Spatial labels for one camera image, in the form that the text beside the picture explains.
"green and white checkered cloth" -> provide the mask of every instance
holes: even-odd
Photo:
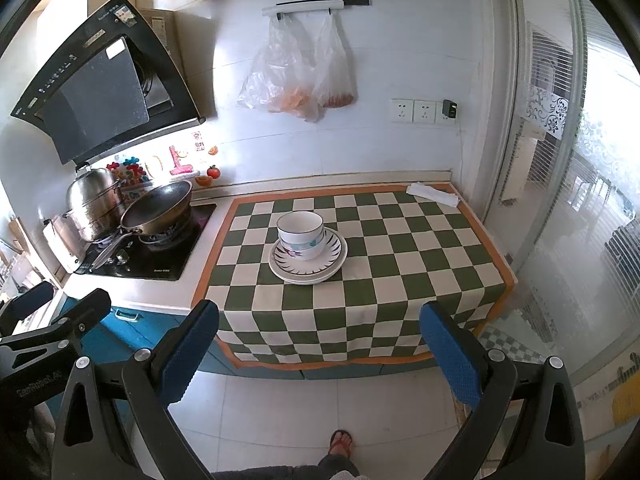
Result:
[[[407,358],[428,350],[418,326],[425,302],[439,300],[459,326],[473,328],[503,294],[458,209],[404,191],[362,191],[238,204],[206,295],[220,309],[218,336],[238,359]],[[289,285],[269,268],[276,221],[292,210],[321,214],[347,241],[348,257],[327,282]]]

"gas stove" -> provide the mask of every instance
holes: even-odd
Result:
[[[131,237],[123,242],[114,257],[103,266],[89,271],[102,248],[92,244],[76,274],[178,280],[202,231],[216,208],[215,204],[191,206],[191,215],[181,218],[167,232],[154,237]]]

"plastic bag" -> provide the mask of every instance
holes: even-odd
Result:
[[[269,22],[269,39],[254,57],[238,102],[265,112],[286,112],[305,121],[318,120],[312,96],[314,67],[303,55],[289,16]]]
[[[341,108],[353,102],[347,55],[333,15],[324,20],[316,43],[316,84],[313,95],[323,108]]]

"orange border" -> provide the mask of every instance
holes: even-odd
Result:
[[[453,187],[453,185],[449,182],[441,182],[436,184],[430,184],[430,186],[435,189],[440,189],[443,191],[454,192],[456,195],[460,197],[460,202],[458,204],[458,209],[460,212],[466,217],[471,228],[474,233],[478,237],[478,240],[486,247],[489,255],[494,262],[494,265],[497,267],[498,272],[500,273],[501,278],[503,279],[506,288],[504,289],[503,294],[500,298],[492,305],[491,309],[486,315],[486,319],[484,322],[476,326],[472,333],[476,336],[482,330],[482,327],[486,324],[487,321],[493,319],[498,316],[504,301],[508,297],[508,295],[513,290],[515,286],[516,279],[513,271],[507,265],[505,259],[498,252],[496,247],[494,246],[491,238],[489,238],[488,233],[486,232],[484,226],[480,223],[478,217],[473,213],[468,204],[464,201],[464,199],[460,196],[458,190]],[[357,194],[363,191],[372,192],[372,193],[381,193],[381,192],[393,192],[393,191],[404,191],[406,190],[406,185],[398,185],[398,184],[385,184],[380,186],[357,186],[357,187],[338,187],[338,188],[322,188],[322,189],[307,189],[302,191],[289,191],[289,192],[274,192],[274,193],[263,193],[263,194],[254,194],[243,197],[238,197],[233,200],[231,206],[229,207],[229,211],[226,213],[225,219],[220,226],[220,230],[216,236],[216,240],[213,243],[213,247],[211,248],[211,252],[207,257],[207,262],[205,263],[204,270],[202,271],[202,275],[200,277],[200,281],[196,286],[196,290],[193,294],[193,299],[191,300],[191,307],[193,308],[198,301],[203,299],[207,293],[207,284],[209,283],[209,278],[213,271],[213,267],[215,266],[218,256],[220,255],[220,251],[222,250],[222,243],[225,239],[226,233],[231,227],[231,222],[234,219],[236,214],[236,210],[238,209],[238,205],[243,203],[253,203],[253,202],[270,202],[271,200],[285,200],[289,198],[310,198],[315,196],[325,196],[325,195],[347,195],[347,194]],[[319,363],[288,363],[288,364],[270,364],[270,363],[260,363],[256,361],[241,361],[236,357],[236,355],[231,351],[231,348],[216,336],[216,341],[220,346],[220,349],[223,351],[225,356],[234,364],[236,368],[243,367],[263,367],[263,368],[272,368],[274,370],[315,370],[318,368],[329,368],[333,366],[340,365],[349,365],[349,364],[407,364],[407,363],[416,363],[420,361],[425,361],[427,359],[433,358],[433,354],[431,352],[425,352],[423,354],[419,354],[416,356],[410,357],[363,357],[358,359],[351,359],[347,361],[336,361],[336,362],[319,362]]]

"plate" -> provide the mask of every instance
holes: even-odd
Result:
[[[314,285],[332,277],[347,258],[347,241],[327,227],[324,250],[312,260],[297,260],[289,256],[278,240],[269,253],[269,267],[273,273],[293,285]]]

